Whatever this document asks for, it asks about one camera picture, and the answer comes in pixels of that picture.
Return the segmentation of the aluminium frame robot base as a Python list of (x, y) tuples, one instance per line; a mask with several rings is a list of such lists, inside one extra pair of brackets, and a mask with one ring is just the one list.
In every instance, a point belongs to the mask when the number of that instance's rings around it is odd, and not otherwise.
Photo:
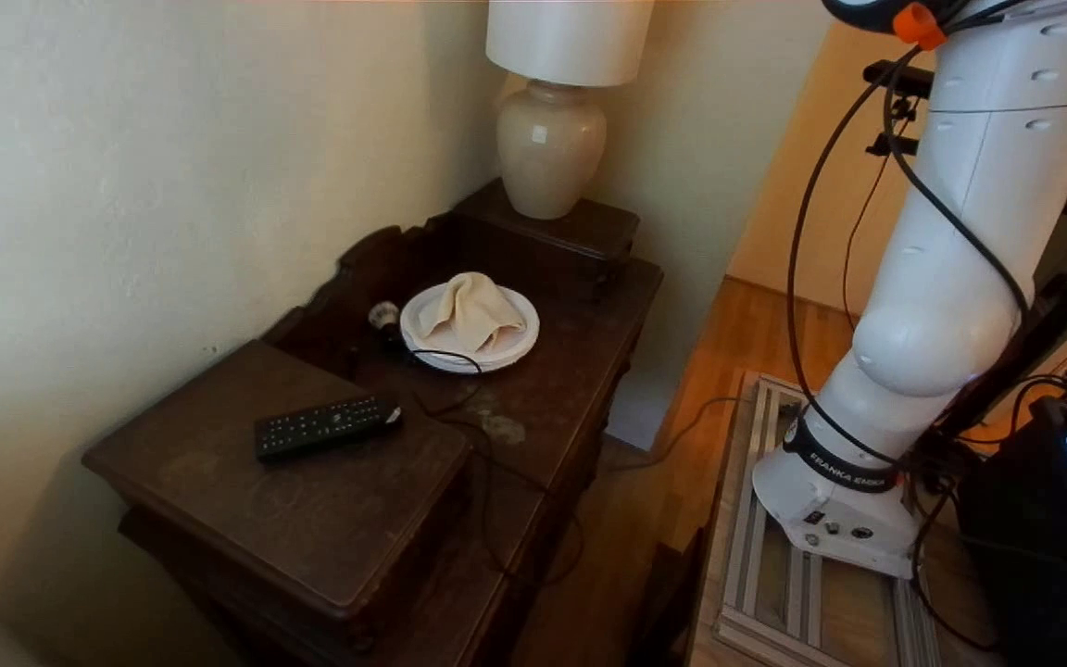
[(707, 523), (690, 667), (1003, 667), (954, 636), (909, 583), (785, 542), (754, 496), (754, 461), (800, 415), (790, 381), (749, 373)]

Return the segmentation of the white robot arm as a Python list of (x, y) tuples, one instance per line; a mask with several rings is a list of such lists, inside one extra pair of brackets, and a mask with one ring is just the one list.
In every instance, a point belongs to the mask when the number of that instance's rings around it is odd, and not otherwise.
[(822, 0), (937, 55), (911, 191), (851, 349), (754, 494), (790, 544), (903, 576), (909, 453), (1023, 326), (1067, 201), (1067, 0)]

